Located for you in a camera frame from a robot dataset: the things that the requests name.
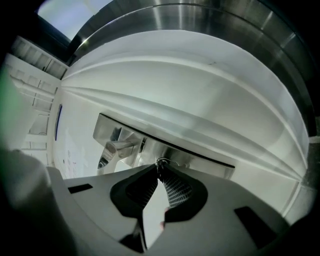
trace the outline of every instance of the black strip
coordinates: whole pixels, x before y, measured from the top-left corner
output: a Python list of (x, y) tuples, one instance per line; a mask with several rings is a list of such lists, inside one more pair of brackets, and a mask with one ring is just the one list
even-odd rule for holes
[(143, 218), (139, 217), (132, 234), (126, 235), (119, 241), (124, 246), (141, 254), (144, 253), (147, 248), (143, 223)]
[(60, 120), (60, 115), (61, 115), (61, 110), (62, 110), (62, 105), (59, 105), (59, 110), (58, 110), (58, 115), (55, 120), (55, 128), (54, 128), (54, 140), (57, 141), (57, 136), (58, 136), (58, 126), (59, 126), (59, 120)]
[(234, 210), (256, 247), (261, 249), (276, 239), (277, 235), (259, 216), (248, 206)]
[(170, 143), (170, 142), (167, 142), (167, 141), (164, 141), (164, 140), (162, 140), (162, 139), (160, 139), (160, 138), (154, 137), (154, 136), (152, 136), (152, 135), (150, 135), (150, 134), (147, 134), (147, 133), (145, 133), (145, 132), (143, 132), (143, 131), (141, 131), (141, 130), (137, 130), (137, 129), (135, 129), (135, 128), (132, 128), (131, 126), (128, 126), (128, 125), (126, 125), (125, 123), (120, 122), (120, 121), (118, 121), (118, 120), (115, 120), (115, 119), (113, 119), (112, 117), (106, 116), (105, 114), (100, 113), (100, 115), (102, 115), (102, 116), (104, 116), (104, 117), (106, 117), (106, 118), (109, 118), (109, 119), (111, 119), (111, 120), (113, 120), (113, 121), (115, 121), (115, 122), (117, 122), (117, 123), (119, 123), (119, 124), (121, 124), (121, 125), (123, 125), (123, 126), (125, 126), (125, 127), (128, 127), (129, 129), (133, 130), (134, 132), (137, 132), (137, 133), (139, 133), (139, 134), (141, 134), (141, 135), (143, 135), (143, 136), (147, 136), (147, 137), (149, 137), (149, 138), (151, 138), (151, 139), (153, 139), (153, 140), (159, 141), (159, 142), (161, 142), (161, 143), (163, 143), (163, 144), (165, 144), (165, 145), (167, 145), (167, 146), (169, 146), (169, 147), (171, 147), (171, 148), (174, 148), (174, 149), (176, 149), (176, 150), (180, 150), (180, 151), (182, 151), (182, 152), (188, 153), (188, 154), (193, 155), (193, 156), (195, 156), (195, 157), (199, 157), (199, 158), (202, 158), (202, 159), (206, 159), (206, 160), (208, 160), (208, 161), (214, 162), (214, 163), (219, 164), (219, 165), (221, 165), (221, 166), (225, 166), (225, 167), (232, 168), (232, 169), (235, 168), (235, 166), (233, 166), (233, 165), (231, 165), (231, 164), (228, 164), (228, 163), (225, 163), (225, 162), (220, 162), (220, 161), (218, 161), (218, 160), (211, 159), (211, 158), (209, 158), (209, 157), (206, 157), (206, 156), (204, 156), (204, 155), (201, 155), (201, 154), (192, 152), (192, 151), (190, 151), (190, 150), (188, 150), (188, 149), (185, 149), (185, 148), (183, 148), (183, 147), (180, 147), (180, 146), (177, 146), (177, 145), (173, 145), (173, 144)]
[(89, 190), (92, 188), (93, 188), (93, 186), (91, 186), (90, 184), (83, 184), (83, 185), (79, 185), (79, 186), (68, 187), (68, 190), (69, 190), (70, 194), (74, 194), (74, 193)]

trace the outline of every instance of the black slot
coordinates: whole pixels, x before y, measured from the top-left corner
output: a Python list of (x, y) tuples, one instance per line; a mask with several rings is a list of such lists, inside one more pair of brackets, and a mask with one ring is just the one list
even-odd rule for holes
[(258, 249), (265, 247), (277, 237), (276, 233), (249, 207), (238, 208), (235, 209), (234, 212)]
[(69, 190), (70, 194), (74, 194), (74, 193), (89, 190), (92, 188), (93, 188), (93, 186), (91, 186), (90, 184), (83, 184), (83, 185), (79, 185), (79, 186), (68, 187), (68, 190)]

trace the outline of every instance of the gray surface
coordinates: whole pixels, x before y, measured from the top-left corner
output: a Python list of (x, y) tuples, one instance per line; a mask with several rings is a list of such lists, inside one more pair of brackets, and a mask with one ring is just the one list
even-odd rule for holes
[(146, 255), (241, 256), (256, 246), (235, 209), (250, 207), (276, 234), (288, 228), (275, 210), (240, 185), (203, 172), (177, 168), (201, 181), (208, 191), (204, 207), (189, 221), (167, 223)]
[[(57, 245), (67, 245), (65, 248), (70, 250), (67, 254), (141, 255), (111, 237), (115, 235), (110, 232), (118, 232), (120, 237), (120, 233), (125, 235), (132, 227), (123, 221), (126, 218), (108, 200), (108, 188), (145, 166), (70, 179), (65, 184), (59, 170), (45, 168), (30, 156), (2, 152), (0, 157), (8, 160), (7, 172), (1, 172), (1, 182), (10, 205), (44, 234), (50, 232)], [(234, 209), (245, 206), (250, 207), (276, 233), (288, 227), (275, 210), (236, 183), (183, 167), (178, 169), (206, 186), (207, 202), (191, 220), (168, 223), (145, 255), (241, 256), (253, 253), (256, 246), (234, 214)], [(67, 189), (67, 186), (87, 182), (93, 188), (76, 194), (70, 194)]]
[[(210, 160), (200, 157), (192, 154), (191, 152), (186, 152), (182, 148), (178, 149), (155, 138), (141, 134), (140, 132), (102, 114), (99, 115), (96, 122), (93, 138), (102, 146), (105, 146), (110, 140), (114, 140), (112, 134), (115, 134), (115, 131), (120, 128), (121, 133), (119, 140), (123, 139), (122, 134), (130, 134), (130, 138), (134, 137), (138, 139), (138, 141), (140, 140), (140, 142), (137, 143), (137, 146), (133, 149), (132, 154), (122, 160), (132, 168), (155, 164), (157, 159), (166, 158), (177, 163), (181, 167), (191, 168), (220, 178), (230, 179), (234, 172), (233, 166), (224, 163), (217, 163), (214, 159)], [(106, 153), (107, 150), (104, 149), (101, 157), (105, 158)], [(110, 163), (103, 168), (104, 173), (108, 174), (114, 172), (116, 161), (118, 160), (120, 160), (119, 157), (114, 157), (114, 159), (112, 159)]]
[(312, 206), (316, 200), (317, 191), (307, 186), (301, 186), (300, 191), (294, 200), (294, 203), (288, 213), (285, 215), (285, 219), (293, 224), (301, 218), (305, 217), (312, 209)]
[(316, 135), (320, 136), (320, 116), (317, 116), (315, 118), (315, 124), (316, 124)]
[(119, 241), (131, 234), (137, 224), (135, 218), (122, 216), (110, 198), (112, 186), (139, 172), (141, 168), (120, 171), (108, 175), (64, 180), (67, 188), (90, 184), (93, 188), (72, 194), (86, 215), (104, 232)]
[(311, 189), (319, 189), (320, 179), (320, 143), (310, 143), (308, 151), (308, 169), (302, 184)]
[(302, 42), (274, 12), (257, 0), (114, 0), (78, 32), (86, 39), (77, 59), (134, 33), (186, 30), (214, 36), (251, 53), (270, 68), (294, 98), (310, 135), (316, 133), (305, 81), (315, 76)]

